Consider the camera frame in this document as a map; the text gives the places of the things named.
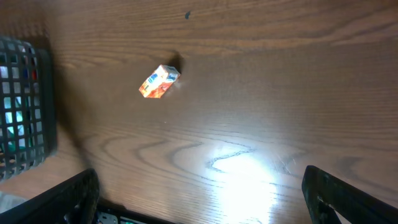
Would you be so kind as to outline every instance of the wooden table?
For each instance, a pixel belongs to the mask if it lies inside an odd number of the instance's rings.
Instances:
[[[0,190],[90,163],[107,199],[173,222],[308,223],[311,164],[398,207],[397,21],[393,0],[2,0],[1,34],[51,44],[60,123],[58,154]],[[179,82],[143,98],[176,54]]]

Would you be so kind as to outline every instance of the orange and white box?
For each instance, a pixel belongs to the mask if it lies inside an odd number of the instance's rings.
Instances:
[[[174,67],[159,65],[139,88],[145,98],[160,98],[180,76]]]

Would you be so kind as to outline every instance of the wood grain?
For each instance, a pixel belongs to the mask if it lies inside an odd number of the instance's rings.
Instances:
[[[191,11],[188,20],[185,13]],[[308,223],[307,165],[398,207],[395,1],[2,1],[0,33],[49,39],[105,196],[180,223]],[[178,52],[160,100],[138,87]],[[0,185],[26,198],[85,168],[59,152]]]

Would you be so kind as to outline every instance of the plastic basket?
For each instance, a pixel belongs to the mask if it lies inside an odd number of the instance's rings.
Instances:
[[[0,181],[56,149],[52,65],[45,50],[0,36]]]

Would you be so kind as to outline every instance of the mesh basket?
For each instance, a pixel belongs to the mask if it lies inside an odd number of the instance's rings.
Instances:
[[[29,170],[56,148],[51,59],[0,36],[0,181]]]

